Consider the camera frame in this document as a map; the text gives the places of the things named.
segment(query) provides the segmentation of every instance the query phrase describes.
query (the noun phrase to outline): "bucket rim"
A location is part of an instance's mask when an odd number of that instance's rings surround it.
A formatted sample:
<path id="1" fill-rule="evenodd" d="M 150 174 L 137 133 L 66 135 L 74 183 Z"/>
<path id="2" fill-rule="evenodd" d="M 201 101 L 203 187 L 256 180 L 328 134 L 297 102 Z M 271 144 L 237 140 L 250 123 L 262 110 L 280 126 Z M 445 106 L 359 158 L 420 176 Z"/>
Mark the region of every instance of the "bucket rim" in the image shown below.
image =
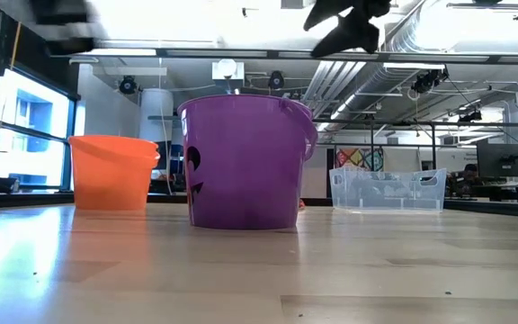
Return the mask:
<path id="1" fill-rule="evenodd" d="M 238 98 L 240 98 L 240 97 L 257 97 L 257 98 L 263 98 L 263 99 L 274 99 L 274 100 L 278 100 L 278 101 L 281 101 L 284 99 L 284 98 L 281 98 L 278 96 L 268 95 L 268 94 L 213 94 L 213 95 L 206 95 L 203 97 L 194 98 L 194 99 L 188 100 L 184 103 L 181 103 L 179 105 L 179 108 L 177 108 L 177 115 L 179 115 L 181 117 L 183 110 L 185 110 L 185 106 L 187 106 L 188 104 L 192 104 L 196 101 L 209 99 L 209 98 L 232 97 L 232 96 L 236 96 Z"/>

